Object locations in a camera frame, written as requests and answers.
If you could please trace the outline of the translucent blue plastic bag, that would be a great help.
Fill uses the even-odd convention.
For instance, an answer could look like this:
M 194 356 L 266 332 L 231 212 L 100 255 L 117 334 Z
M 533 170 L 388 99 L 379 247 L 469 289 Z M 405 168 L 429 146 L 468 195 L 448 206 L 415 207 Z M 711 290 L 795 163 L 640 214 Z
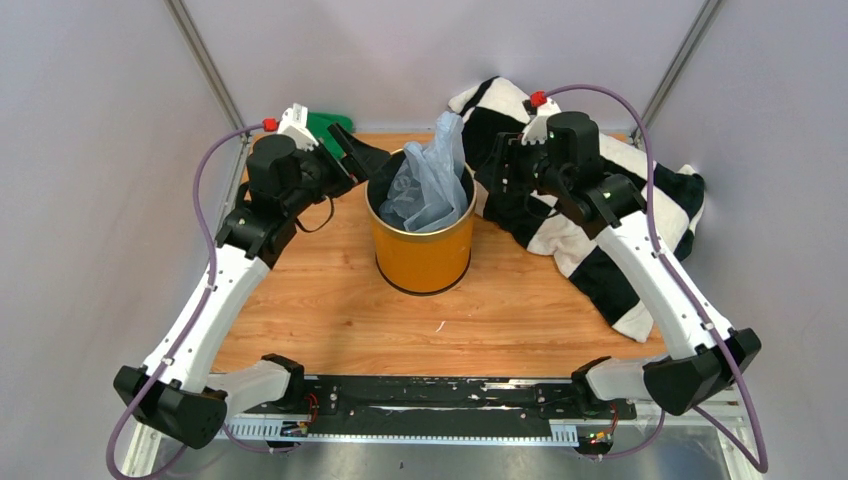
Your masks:
M 454 225 L 467 212 L 463 128 L 459 115 L 445 111 L 429 143 L 404 145 L 404 159 L 390 176 L 378 209 L 382 221 L 408 233 L 431 233 Z

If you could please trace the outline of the orange trash bin gold rim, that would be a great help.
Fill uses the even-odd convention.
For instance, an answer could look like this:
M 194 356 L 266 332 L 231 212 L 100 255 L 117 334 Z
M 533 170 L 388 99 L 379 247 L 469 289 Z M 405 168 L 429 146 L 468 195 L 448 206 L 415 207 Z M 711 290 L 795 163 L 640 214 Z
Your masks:
M 477 187 L 473 172 L 466 169 L 461 184 L 469 206 L 453 225 L 427 233 L 399 230 L 384 222 L 378 209 L 404 160 L 401 149 L 391 153 L 377 178 L 366 184 L 376 264 L 383 279 L 393 288 L 415 296 L 437 295 L 457 285 L 469 269 Z

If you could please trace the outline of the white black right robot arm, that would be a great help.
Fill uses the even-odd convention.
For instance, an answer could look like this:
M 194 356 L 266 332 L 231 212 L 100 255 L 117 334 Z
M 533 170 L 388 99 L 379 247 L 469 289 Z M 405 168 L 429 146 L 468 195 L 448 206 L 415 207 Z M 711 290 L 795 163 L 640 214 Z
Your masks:
M 611 400 L 651 400 L 680 416 L 739 378 L 762 349 L 751 328 L 736 329 L 694 285 L 664 240 L 649 227 L 644 192 L 611 173 L 597 124 L 582 112 L 531 121 L 542 134 L 501 132 L 475 177 L 494 196 L 551 195 L 554 210 L 576 224 L 617 265 L 659 326 L 663 357 L 602 357 L 574 372 L 571 403 L 596 417 Z

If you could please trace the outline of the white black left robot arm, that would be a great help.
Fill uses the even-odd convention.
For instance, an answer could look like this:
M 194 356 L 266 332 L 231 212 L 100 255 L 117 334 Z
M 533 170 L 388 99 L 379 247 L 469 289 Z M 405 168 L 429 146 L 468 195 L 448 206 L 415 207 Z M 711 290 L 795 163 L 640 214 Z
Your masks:
M 293 413 L 304 405 L 304 368 L 281 355 L 217 377 L 210 370 L 246 301 L 302 230 L 300 215 L 376 177 L 391 157 L 338 123 L 328 132 L 342 149 L 339 158 L 301 127 L 281 127 L 253 144 L 247 180 L 209 238 L 206 274 L 189 305 L 141 366 L 115 376 L 115 390 L 139 423 L 202 449 L 246 410 L 271 403 Z

